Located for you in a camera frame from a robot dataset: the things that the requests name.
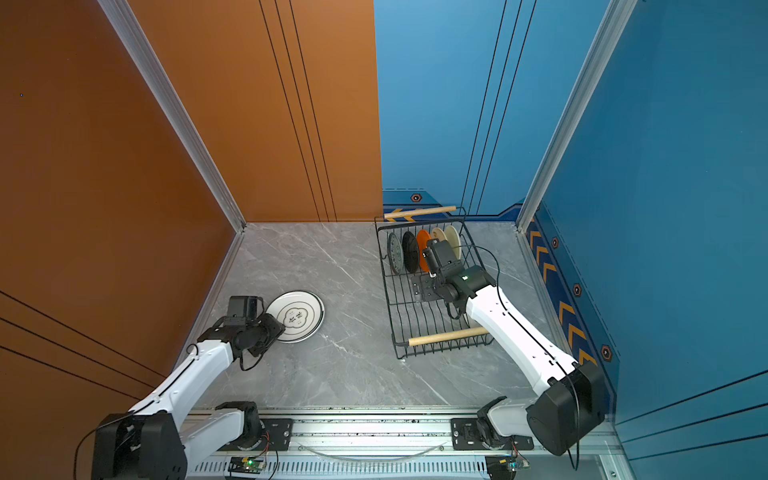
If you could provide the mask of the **black wire dish rack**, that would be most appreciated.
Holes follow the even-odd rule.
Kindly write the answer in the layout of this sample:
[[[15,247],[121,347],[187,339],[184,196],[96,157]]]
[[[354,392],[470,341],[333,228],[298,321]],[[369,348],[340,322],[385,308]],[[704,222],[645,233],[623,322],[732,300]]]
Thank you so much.
[[[466,314],[445,303],[423,249],[432,240],[452,244],[464,268],[484,265],[461,210],[396,209],[374,219],[386,311],[395,357],[404,360],[493,343]]]

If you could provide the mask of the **black small plate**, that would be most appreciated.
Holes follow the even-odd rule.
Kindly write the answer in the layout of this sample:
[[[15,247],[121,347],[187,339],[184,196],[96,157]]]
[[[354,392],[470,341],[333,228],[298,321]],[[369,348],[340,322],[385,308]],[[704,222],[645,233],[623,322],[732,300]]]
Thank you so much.
[[[420,270],[420,249],[416,236],[411,231],[405,231],[402,236],[403,264],[409,274]]]

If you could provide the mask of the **white plate grey pattern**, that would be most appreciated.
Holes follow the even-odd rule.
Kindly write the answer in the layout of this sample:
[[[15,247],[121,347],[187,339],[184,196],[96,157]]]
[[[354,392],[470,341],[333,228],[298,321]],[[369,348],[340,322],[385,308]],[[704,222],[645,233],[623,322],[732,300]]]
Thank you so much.
[[[319,296],[302,290],[280,295],[266,309],[285,327],[278,341],[288,344],[310,338],[322,325],[325,311]]]

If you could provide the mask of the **orange small plate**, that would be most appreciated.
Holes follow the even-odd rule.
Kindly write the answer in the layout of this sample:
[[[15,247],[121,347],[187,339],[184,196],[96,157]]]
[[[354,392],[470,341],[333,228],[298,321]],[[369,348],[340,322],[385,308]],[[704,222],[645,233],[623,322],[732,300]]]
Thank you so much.
[[[427,247],[427,243],[429,240],[432,239],[430,232],[426,229],[421,229],[417,235],[417,245],[418,245],[418,253],[419,253],[419,267],[423,272],[429,272],[429,266],[427,264],[427,260],[424,256],[424,251]]]

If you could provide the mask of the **grey-green patterned small plate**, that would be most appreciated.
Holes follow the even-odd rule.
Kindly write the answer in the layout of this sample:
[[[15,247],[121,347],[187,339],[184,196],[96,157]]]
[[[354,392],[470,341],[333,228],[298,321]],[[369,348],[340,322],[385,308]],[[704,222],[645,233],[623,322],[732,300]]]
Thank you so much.
[[[394,232],[389,233],[387,236],[387,258],[394,275],[400,275],[405,271],[402,240]]]

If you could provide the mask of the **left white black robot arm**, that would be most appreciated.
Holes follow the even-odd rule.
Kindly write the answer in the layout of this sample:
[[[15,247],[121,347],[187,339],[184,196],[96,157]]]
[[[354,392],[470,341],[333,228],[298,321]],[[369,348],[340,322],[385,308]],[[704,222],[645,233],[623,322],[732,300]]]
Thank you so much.
[[[128,412],[110,414],[93,431],[94,479],[184,479],[225,445],[272,445],[252,401],[219,405],[203,422],[183,423],[200,397],[231,364],[250,353],[262,359],[286,327],[259,296],[233,296],[227,313],[187,349],[186,359]]]

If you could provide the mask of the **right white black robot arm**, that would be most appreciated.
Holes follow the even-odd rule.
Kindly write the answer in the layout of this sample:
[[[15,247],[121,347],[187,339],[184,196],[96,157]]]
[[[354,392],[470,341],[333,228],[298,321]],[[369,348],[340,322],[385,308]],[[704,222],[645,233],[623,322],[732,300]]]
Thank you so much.
[[[486,442],[516,434],[525,417],[533,437],[561,456],[607,414],[605,377],[599,366],[581,361],[549,341],[506,297],[498,280],[483,267],[462,266],[447,241],[430,240],[423,257],[436,281],[435,291],[459,314],[477,322],[518,365],[537,398],[521,408],[490,403],[478,412]]]

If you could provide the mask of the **cream small plate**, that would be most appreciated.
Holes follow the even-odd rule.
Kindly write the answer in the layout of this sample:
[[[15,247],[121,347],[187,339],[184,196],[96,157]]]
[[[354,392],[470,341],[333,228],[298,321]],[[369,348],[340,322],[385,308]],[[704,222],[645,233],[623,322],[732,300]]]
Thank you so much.
[[[451,246],[453,254],[458,260],[461,260],[463,257],[462,241],[458,229],[452,224],[447,225],[444,229],[444,234],[446,241]]]

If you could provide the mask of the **beige small plate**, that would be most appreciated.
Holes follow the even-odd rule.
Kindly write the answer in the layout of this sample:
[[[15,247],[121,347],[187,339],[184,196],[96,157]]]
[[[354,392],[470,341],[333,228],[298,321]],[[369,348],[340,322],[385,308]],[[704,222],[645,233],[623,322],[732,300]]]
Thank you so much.
[[[446,232],[441,228],[434,228],[432,230],[432,237],[438,241],[446,241],[449,242]]]

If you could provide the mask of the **left green circuit board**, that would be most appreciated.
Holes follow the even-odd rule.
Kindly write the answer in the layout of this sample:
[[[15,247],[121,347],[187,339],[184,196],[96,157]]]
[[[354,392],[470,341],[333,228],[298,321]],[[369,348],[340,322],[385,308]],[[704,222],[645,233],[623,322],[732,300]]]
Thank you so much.
[[[231,457],[226,475],[261,475],[267,471],[268,462],[262,457]]]

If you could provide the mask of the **green circuit board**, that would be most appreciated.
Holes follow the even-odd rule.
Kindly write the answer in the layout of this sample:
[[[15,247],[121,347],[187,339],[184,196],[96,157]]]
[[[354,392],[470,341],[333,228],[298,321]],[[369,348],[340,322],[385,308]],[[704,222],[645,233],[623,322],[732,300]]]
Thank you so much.
[[[261,475],[267,471],[268,462],[262,457],[231,457],[226,475]]]
[[[490,480],[514,480],[519,471],[530,467],[528,460],[511,456],[486,456],[485,464]]]

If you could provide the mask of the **right green circuit board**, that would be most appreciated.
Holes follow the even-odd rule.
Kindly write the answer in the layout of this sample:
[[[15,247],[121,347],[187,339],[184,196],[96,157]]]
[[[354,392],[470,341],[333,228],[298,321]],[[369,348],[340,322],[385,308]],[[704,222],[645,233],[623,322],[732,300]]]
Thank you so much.
[[[530,467],[528,460],[511,456],[486,456],[485,464],[490,480],[514,480],[519,471]]]

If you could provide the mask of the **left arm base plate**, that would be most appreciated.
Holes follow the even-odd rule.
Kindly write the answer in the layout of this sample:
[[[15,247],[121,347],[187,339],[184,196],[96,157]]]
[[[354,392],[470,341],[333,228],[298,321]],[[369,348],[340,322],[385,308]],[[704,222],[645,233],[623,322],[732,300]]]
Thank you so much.
[[[248,431],[225,444],[218,452],[284,452],[289,449],[294,420],[288,417],[262,418],[254,431]]]

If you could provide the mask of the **aluminium front rail frame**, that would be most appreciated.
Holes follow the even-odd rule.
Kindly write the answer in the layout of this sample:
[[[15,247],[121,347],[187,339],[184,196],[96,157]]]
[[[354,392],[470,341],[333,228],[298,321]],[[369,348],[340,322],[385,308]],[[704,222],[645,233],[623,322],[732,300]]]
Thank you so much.
[[[195,409],[183,423],[189,429],[215,409]],[[470,450],[452,447],[450,420],[475,418],[467,409],[438,408],[269,408],[260,419],[294,420],[289,449],[284,452],[214,452],[190,469],[184,479],[489,479],[485,457],[521,457],[530,467],[515,479],[631,479],[618,438],[603,424],[561,456],[547,452],[533,438],[532,451]],[[231,477],[231,457],[262,457],[261,475]]]

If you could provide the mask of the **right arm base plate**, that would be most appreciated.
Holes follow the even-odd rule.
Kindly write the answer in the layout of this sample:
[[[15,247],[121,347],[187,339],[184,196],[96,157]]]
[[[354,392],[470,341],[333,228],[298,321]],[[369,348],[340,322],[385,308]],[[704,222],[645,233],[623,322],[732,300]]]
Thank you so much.
[[[452,418],[450,420],[452,447],[457,451],[511,450],[532,451],[533,438],[529,436],[501,436],[487,420]]]

